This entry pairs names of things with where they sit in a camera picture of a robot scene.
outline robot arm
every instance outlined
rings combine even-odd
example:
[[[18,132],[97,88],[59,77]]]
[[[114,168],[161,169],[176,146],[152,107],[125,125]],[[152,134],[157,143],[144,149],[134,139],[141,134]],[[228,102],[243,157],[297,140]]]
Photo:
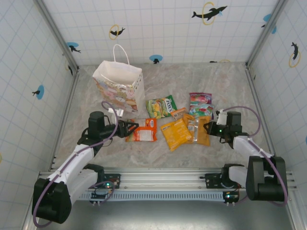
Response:
[[[55,179],[38,206],[37,217],[63,223],[70,214],[71,206],[87,188],[107,180],[102,166],[88,164],[103,144],[93,148],[89,146],[108,138],[116,125],[105,125],[105,115],[99,111],[90,114],[88,125],[88,128],[82,132],[78,145],[66,161],[47,179],[39,178],[35,183],[32,214],[44,189],[50,181]],[[127,137],[138,126],[137,123],[119,121],[114,136]]]
[[[252,138],[248,137],[247,133],[242,132],[241,113],[221,110],[217,112],[217,115],[218,121],[211,121],[205,124],[204,128],[209,135],[220,137],[221,143],[228,143],[231,148],[246,160],[248,159],[248,167],[226,164],[222,168],[221,176],[217,178],[220,182],[215,184],[221,183],[224,187],[229,188],[238,183],[246,188],[251,200],[284,201],[286,196],[283,185],[288,193],[284,160],[265,152]],[[277,173],[266,158],[274,164]]]

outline white tiled wall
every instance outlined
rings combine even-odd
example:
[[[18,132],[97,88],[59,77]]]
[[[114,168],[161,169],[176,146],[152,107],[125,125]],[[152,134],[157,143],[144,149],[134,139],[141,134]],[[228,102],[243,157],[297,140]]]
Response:
[[[20,229],[72,76],[32,0],[0,1],[0,229]],[[39,85],[41,100],[32,95]]]
[[[277,0],[45,0],[67,42],[79,44],[73,52],[79,65],[97,65],[112,59],[113,45],[121,44],[131,63],[247,61]],[[227,6],[211,25],[191,18],[213,7]],[[115,40],[109,31],[125,28]]]
[[[276,153],[294,172],[307,207],[307,1],[290,0],[277,28],[253,66],[255,84]],[[300,52],[294,62],[292,42]]]

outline marble surface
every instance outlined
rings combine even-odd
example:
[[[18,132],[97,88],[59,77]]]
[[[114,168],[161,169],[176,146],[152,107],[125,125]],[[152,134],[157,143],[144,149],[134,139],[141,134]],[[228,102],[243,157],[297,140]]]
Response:
[[[214,110],[244,105],[256,109],[243,63],[193,63],[193,64],[141,64],[143,69],[145,99],[155,99],[173,95],[177,108],[189,109],[189,92],[207,92],[213,94]],[[59,167],[72,153],[88,126],[88,117],[92,111],[103,111],[102,96],[97,89],[92,74],[97,66],[81,67],[76,91],[73,96],[63,138],[60,143],[55,167]],[[258,127],[256,117],[247,110],[242,113],[243,131],[253,133]],[[123,120],[136,116],[124,113]],[[148,118],[145,103],[138,118]],[[143,167],[143,168],[198,168],[222,167],[225,163],[247,161],[228,144],[220,144],[219,138],[210,137],[211,146],[184,144],[170,152],[160,130],[160,126],[173,121],[173,118],[158,120],[156,142],[128,142],[123,138],[114,138],[113,143],[103,147],[91,163],[106,167]],[[262,129],[254,137],[264,150],[268,150]]]

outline white paper bag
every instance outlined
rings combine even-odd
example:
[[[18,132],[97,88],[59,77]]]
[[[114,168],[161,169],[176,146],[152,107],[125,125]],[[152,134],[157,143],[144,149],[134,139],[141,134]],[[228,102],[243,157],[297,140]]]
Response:
[[[103,61],[95,70],[93,78],[103,98],[117,108],[139,115],[144,102],[145,90],[142,69],[132,66],[126,54],[128,64],[114,61]]]

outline paper bag handle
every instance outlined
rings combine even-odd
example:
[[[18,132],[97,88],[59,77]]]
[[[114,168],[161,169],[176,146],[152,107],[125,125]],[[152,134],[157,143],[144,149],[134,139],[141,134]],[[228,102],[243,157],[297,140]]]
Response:
[[[114,46],[113,46],[113,56],[114,56],[114,61],[116,62],[116,59],[115,59],[115,46],[119,46],[120,48],[122,48],[122,50],[125,52],[125,55],[126,55],[126,57],[127,57],[127,60],[128,60],[128,65],[130,65],[130,63],[129,63],[129,58],[128,58],[128,55],[127,55],[127,53],[126,53],[126,51],[124,50],[124,48],[123,47],[121,47],[121,45],[119,45],[119,44],[115,44]]]

